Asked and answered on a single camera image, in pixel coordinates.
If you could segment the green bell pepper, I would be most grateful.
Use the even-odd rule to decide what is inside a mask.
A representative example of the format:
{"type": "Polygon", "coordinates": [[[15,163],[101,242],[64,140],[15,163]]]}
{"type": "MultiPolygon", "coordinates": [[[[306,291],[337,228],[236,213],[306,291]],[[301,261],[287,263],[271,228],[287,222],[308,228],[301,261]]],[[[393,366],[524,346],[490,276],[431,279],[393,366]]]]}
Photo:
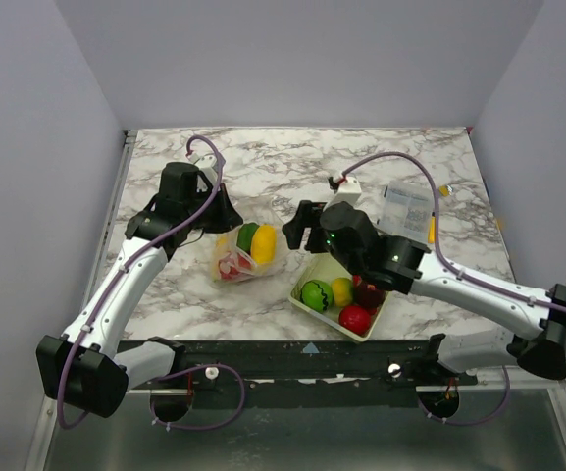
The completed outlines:
{"type": "Polygon", "coordinates": [[[254,237],[259,227],[260,225],[255,222],[243,224],[239,228],[237,233],[236,247],[241,249],[245,253],[250,254],[252,238],[254,237]]]}

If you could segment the yellow lemon toy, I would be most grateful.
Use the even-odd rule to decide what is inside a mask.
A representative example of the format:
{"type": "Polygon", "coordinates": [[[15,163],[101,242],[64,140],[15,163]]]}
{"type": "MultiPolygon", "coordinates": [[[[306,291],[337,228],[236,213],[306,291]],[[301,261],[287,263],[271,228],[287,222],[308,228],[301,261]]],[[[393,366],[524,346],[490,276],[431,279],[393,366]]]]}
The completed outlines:
{"type": "Polygon", "coordinates": [[[260,226],[251,240],[250,256],[258,265],[271,263],[276,255],[277,234],[271,225],[260,226]]]}

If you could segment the clear zip top bag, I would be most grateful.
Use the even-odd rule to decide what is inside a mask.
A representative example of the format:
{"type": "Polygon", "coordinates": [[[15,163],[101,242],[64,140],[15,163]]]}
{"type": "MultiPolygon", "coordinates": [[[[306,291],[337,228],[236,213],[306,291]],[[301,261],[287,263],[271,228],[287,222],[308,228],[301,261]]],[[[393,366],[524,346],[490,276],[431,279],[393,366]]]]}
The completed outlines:
{"type": "Polygon", "coordinates": [[[286,241],[283,236],[283,221],[275,212],[272,199],[266,196],[257,197],[247,197],[242,198],[238,201],[235,209],[239,215],[243,218],[243,224],[249,222],[255,222],[262,225],[271,225],[275,228],[277,234],[277,245],[276,245],[276,255],[274,260],[269,264],[258,265],[251,258],[250,254],[245,253],[241,249],[236,247],[237,233],[240,227],[237,227],[230,232],[224,233],[222,235],[228,238],[228,243],[225,245],[217,246],[215,243],[215,248],[212,253],[211,261],[211,275],[215,282],[222,282],[216,277],[217,262],[225,257],[228,253],[241,253],[247,255],[251,258],[253,264],[254,276],[251,279],[265,277],[274,275],[277,270],[282,266],[283,260],[288,254],[288,249],[286,241]]]}

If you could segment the red bell pepper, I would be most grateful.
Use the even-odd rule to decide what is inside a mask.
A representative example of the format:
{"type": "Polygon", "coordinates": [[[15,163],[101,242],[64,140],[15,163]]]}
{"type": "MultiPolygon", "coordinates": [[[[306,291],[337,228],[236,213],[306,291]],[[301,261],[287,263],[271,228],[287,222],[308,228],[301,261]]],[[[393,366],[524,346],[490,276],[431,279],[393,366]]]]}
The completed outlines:
{"type": "Polygon", "coordinates": [[[253,264],[249,256],[241,253],[228,253],[217,262],[216,277],[229,283],[238,283],[254,276],[253,264]]]}

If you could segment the green watermelon toy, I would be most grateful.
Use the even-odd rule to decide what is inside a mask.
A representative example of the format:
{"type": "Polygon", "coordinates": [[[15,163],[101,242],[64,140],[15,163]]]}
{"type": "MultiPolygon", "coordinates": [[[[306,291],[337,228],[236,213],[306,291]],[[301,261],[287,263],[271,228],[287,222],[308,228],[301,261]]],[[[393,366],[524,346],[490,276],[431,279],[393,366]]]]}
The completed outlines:
{"type": "Polygon", "coordinates": [[[323,313],[334,302],[332,288],[324,281],[310,280],[301,288],[300,301],[310,309],[323,313]]]}

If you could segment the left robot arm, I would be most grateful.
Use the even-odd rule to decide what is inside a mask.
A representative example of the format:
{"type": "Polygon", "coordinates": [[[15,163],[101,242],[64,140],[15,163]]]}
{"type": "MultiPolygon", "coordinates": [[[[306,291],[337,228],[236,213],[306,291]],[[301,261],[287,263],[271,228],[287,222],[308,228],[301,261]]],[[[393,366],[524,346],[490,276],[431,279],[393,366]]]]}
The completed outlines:
{"type": "Polygon", "coordinates": [[[166,165],[158,192],[129,219],[117,259],[96,293],[63,333],[39,342],[44,392],[56,401],[63,429],[76,426],[67,420],[66,406],[107,418],[131,389],[151,380],[173,388],[184,380],[181,343],[152,337],[128,351],[119,344],[141,297],[192,231],[221,234],[241,224],[222,182],[224,166],[221,157],[166,165]]]}

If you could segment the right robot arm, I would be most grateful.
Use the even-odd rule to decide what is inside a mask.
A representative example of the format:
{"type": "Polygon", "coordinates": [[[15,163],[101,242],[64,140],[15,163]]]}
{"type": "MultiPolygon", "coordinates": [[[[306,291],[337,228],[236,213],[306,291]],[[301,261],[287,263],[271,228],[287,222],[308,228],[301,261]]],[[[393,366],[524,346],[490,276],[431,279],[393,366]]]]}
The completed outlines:
{"type": "Polygon", "coordinates": [[[434,335],[420,372],[439,385],[473,368],[517,365],[548,379],[566,378],[566,287],[507,283],[450,262],[423,243],[380,233],[347,202],[303,200],[283,225],[289,249],[330,254],[348,273],[383,291],[457,306],[495,328],[462,336],[434,335]]]}

